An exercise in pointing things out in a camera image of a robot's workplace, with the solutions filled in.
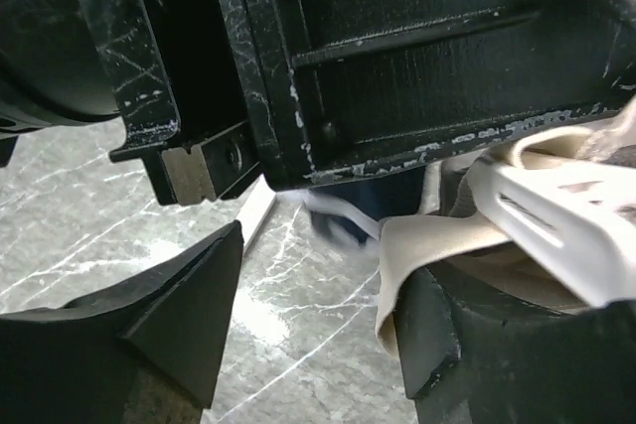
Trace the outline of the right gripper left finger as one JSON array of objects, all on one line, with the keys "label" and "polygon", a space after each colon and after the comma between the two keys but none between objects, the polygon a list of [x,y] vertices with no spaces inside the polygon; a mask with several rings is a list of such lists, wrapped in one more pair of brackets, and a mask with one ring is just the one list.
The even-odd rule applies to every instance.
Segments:
[{"label": "right gripper left finger", "polygon": [[210,408],[242,264],[232,222],[59,308],[1,318],[5,423],[197,423]]}]

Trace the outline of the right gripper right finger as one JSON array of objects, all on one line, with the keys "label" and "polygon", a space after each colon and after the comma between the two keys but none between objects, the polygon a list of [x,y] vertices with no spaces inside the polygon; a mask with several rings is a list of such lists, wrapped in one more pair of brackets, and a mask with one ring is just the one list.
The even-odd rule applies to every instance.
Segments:
[{"label": "right gripper right finger", "polygon": [[631,301],[560,314],[436,264],[406,279],[394,322],[421,423],[635,419]]}]

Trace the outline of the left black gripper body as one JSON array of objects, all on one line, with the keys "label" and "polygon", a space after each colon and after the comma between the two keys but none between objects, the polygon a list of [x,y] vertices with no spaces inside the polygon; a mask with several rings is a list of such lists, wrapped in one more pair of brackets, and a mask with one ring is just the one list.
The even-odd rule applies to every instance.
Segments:
[{"label": "left black gripper body", "polygon": [[163,205],[375,179],[618,110],[635,0],[1,0],[1,158],[120,118]]}]

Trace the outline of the grey underwear beige waistband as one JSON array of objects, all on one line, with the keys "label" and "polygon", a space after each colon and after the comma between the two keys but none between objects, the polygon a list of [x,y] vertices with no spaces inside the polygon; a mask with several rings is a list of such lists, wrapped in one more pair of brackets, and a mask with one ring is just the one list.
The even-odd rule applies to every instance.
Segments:
[{"label": "grey underwear beige waistband", "polygon": [[375,332],[398,353],[393,312],[417,269],[514,243],[586,305],[635,296],[635,169],[608,164],[635,143],[635,103],[605,123],[550,129],[485,150],[449,215],[388,219]]}]

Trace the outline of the white clip hanger frame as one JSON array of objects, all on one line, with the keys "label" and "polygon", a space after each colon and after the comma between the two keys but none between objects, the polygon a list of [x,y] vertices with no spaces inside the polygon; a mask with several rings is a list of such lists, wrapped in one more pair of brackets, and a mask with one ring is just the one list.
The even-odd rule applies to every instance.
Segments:
[{"label": "white clip hanger frame", "polygon": [[539,19],[502,35],[474,84],[495,114],[590,112],[515,134],[470,168],[478,213],[587,305],[635,296],[635,171],[609,160],[635,142],[635,0],[501,0]]}]

